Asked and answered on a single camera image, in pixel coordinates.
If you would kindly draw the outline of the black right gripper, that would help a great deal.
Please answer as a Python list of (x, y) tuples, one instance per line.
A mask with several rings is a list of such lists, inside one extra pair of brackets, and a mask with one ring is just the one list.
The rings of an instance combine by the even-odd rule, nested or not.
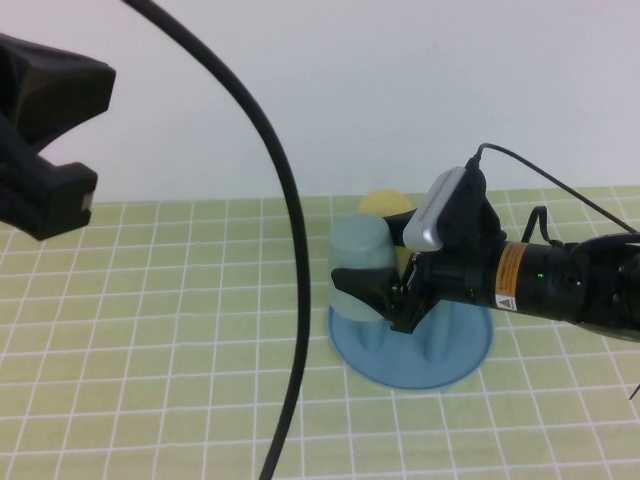
[[(384, 216), (396, 247), (412, 249), (405, 229), (415, 209)], [(403, 270), (394, 262), (374, 269), (335, 268), (330, 305), (349, 319), (387, 319), (391, 329), (411, 334), (443, 301), (494, 308), (500, 247), (414, 253)]]

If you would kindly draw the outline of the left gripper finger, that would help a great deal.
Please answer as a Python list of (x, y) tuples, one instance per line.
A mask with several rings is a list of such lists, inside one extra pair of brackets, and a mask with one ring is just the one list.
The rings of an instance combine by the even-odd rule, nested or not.
[(115, 80), (104, 62), (1, 36), (1, 114), (36, 150), (106, 112)]
[(87, 226), (98, 175), (81, 163), (54, 165), (1, 121), (1, 221), (43, 241)]

